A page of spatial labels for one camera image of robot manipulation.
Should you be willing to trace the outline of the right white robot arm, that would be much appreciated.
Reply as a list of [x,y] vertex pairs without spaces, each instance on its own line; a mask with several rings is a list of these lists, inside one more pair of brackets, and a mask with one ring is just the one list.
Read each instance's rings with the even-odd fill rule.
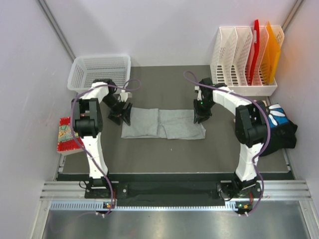
[[204,78],[195,86],[197,99],[193,101],[194,123],[202,123],[211,116],[215,104],[223,106],[235,116],[235,135],[240,142],[238,166],[231,185],[219,186],[220,197],[227,200],[244,197],[257,184],[259,153],[270,139],[265,105],[233,93],[225,84],[214,84]]

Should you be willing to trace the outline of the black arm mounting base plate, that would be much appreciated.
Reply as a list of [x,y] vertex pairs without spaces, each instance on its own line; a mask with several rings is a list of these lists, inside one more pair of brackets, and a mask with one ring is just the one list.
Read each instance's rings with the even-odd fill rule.
[[261,187],[256,183],[243,190],[230,182],[119,182],[112,188],[86,185],[86,199],[117,199],[172,203],[180,200],[210,200],[246,197],[249,193],[260,196]]

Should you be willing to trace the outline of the grey t-shirt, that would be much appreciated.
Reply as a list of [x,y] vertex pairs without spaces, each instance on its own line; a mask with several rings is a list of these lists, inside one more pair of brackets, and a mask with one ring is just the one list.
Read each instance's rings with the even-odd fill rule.
[[121,138],[205,139],[206,129],[193,123],[193,110],[132,108],[131,125],[123,124]]

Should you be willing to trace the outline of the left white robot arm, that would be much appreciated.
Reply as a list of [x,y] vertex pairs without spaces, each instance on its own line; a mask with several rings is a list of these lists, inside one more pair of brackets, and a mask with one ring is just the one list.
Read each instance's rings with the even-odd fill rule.
[[80,93],[71,102],[71,134],[76,144],[83,149],[89,162],[89,179],[86,184],[86,198],[115,198],[113,185],[108,178],[101,145],[103,117],[100,103],[110,109],[108,119],[120,125],[131,125],[132,103],[127,103],[130,89],[127,85],[117,86],[111,79],[97,79],[90,89]]

